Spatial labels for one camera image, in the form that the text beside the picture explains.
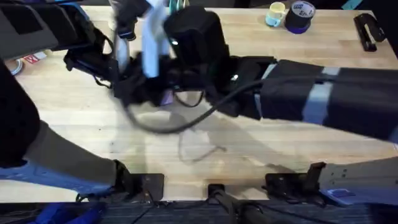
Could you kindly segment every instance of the black cable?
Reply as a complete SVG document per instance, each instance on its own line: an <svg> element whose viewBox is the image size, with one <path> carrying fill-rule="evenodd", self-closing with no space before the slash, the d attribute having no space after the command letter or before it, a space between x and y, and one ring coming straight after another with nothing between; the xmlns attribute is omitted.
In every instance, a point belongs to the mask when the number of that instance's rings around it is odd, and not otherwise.
<svg viewBox="0 0 398 224"><path fill-rule="evenodd" d="M181 98L180 98L175 92L173 92L173 94L174 94L174 99L175 99L175 101L177 101L177 102L180 103L182 106L187 107L187 108L194 108L194 107L198 106L198 105L201 103L201 101L203 100L203 97L205 96L205 92L202 91L202 92L200 93L200 96L199 96L198 101L197 101L195 104L190 105L190 104L184 102L183 100L181 100Z"/></svg>
<svg viewBox="0 0 398 224"><path fill-rule="evenodd" d="M127 99L123 99L122 100L122 104L123 104L123 109L124 109L124 112L126 113L126 116L129 118L130 122L134 126L137 126L137 127L141 128L141 129L143 129L145 131L156 133L156 134L175 134L175 133L180 133L180 132L182 132L182 131L184 131L184 130L186 130L188 128L191 128L192 126L198 124L199 122L201 122L204 119L206 119L207 117L209 117L221 105L227 103L229 100L234 98L237 94L241 93L242 91L246 91L247 89L253 88L253 87L257 86L257 85L260 85L263 82L264 82L263 80L256 80L254 82L248 83L246 85L243 85L243 86L235 89L230 94L226 95L220 101L215 103L213 107L211 107L208 111L204 112L199 117L195 118L194 120L192 120L192 121L190 121L190 122L188 122L186 124L183 124L183 125L178 126L178 127L172 127L172 128L155 128L155 127L152 127L152 126L148 126L146 124L142 124L136 119L134 114L132 112L130 112L130 110L128 108L128 102L129 101Z"/></svg>
<svg viewBox="0 0 398 224"><path fill-rule="evenodd" d="M143 211L139 216L137 216L132 222L131 224L135 224L137 223L145 214L147 214L149 211L151 211L153 208L155 208L155 206L151 206L149 207L147 210Z"/></svg>

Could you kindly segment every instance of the black robotic arm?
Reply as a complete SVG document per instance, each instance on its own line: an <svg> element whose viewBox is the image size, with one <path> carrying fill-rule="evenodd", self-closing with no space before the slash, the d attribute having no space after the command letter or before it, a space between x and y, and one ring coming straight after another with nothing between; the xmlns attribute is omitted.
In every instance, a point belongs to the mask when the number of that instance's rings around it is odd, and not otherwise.
<svg viewBox="0 0 398 224"><path fill-rule="evenodd" d="M40 46L37 43L20 45L16 53L3 46L0 55L4 59L46 48L68 49L64 58L67 69L76 68L109 81L109 87L115 97L121 99L127 117L147 131L179 133L217 110L232 117L304 121L398 142L396 70L320 67L273 57L231 56L218 16L202 7L191 6L172 14L164 22L164 31L177 57L160 57L157 62L159 75L147 78L141 54L128 58L127 67L119 70L115 47L114 54L103 53L105 42L114 44L92 25L79 7L62 4L29 7L0 4L0 7L0 16L6 18L1 28L14 29L2 39L27 40L38 32L51 34L50 45L45 42ZM140 4L135 9L134 16L118 14L116 32L121 38L116 40L134 39L135 18L150 7ZM22 11L24 16L31 16L29 19L36 20L40 29L24 30L26 26L16 23L10 11ZM51 12L62 12L56 13L57 22L69 31L60 30L52 23ZM0 84L4 86L0 88L0 144L6 152L0 158L0 173L5 179L73 189L85 197L127 192L125 198L129 200L134 197L162 198L161 174L132 175L120 162L96 157L57 136L40 121L33 102L7 68L2 64L0 69ZM147 101L161 106L170 91L204 91L206 100L213 107L194 121L170 129L141 124L127 108L130 104ZM73 164L54 163L71 152L80 160ZM145 181L148 175L157 182L148 184ZM147 198L148 189L160 193Z"/></svg>

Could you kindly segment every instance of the wooden table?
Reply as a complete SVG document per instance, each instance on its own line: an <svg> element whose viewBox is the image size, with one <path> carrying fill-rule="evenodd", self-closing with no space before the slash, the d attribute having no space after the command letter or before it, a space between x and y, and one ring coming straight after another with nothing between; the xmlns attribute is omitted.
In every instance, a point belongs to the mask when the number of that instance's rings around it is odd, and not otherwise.
<svg viewBox="0 0 398 224"><path fill-rule="evenodd" d="M84 7L106 35L110 7ZM235 55L272 55L279 59L324 66L398 69L387 42L366 53L358 40L353 17L358 11L317 11L311 28L293 35L283 27L264 25L265 9L210 9L217 12L224 36ZM141 46L141 22L132 51ZM264 175L306 172L313 162L337 164L397 156L393 144L305 123L229 118L215 113L181 134L159 136L132 127L107 89L87 74L68 72L57 52L27 66L17 79L40 111L41 118L63 137L103 157L119 159L131 172L165 174L167 200L206 197L209 183L227 185L239 198L260 199ZM195 109L149 105L135 108L153 125L176 125L196 118L209 106ZM72 201L75 192L20 182L2 181L2 202Z"/></svg>

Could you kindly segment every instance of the blue tape roll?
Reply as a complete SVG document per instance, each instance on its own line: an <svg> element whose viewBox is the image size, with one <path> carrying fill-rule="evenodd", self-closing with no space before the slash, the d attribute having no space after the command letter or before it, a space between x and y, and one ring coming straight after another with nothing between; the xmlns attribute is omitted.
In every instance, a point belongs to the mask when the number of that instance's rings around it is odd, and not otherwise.
<svg viewBox="0 0 398 224"><path fill-rule="evenodd" d="M289 27L289 26L286 25L286 22L285 22L286 29L289 30L290 32L294 33L294 34L303 34L303 33L305 33L305 31L308 30L308 28L310 28L310 26L311 26L311 21L308 22L308 24L305 27L303 27L303 28L301 28L301 27Z"/></svg>
<svg viewBox="0 0 398 224"><path fill-rule="evenodd" d="M285 18L285 27L294 34L302 34L311 26L311 19L315 14L313 4L306 1L295 1Z"/></svg>

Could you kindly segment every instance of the yellow mug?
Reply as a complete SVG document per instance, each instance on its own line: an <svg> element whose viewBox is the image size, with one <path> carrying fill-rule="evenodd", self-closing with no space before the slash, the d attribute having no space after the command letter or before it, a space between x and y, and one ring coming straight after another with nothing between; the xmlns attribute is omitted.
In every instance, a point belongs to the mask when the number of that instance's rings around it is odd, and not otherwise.
<svg viewBox="0 0 398 224"><path fill-rule="evenodd" d="M285 9L285 4L283 4L282 2L272 3L266 16L266 23L272 27L279 26L285 15Z"/></svg>

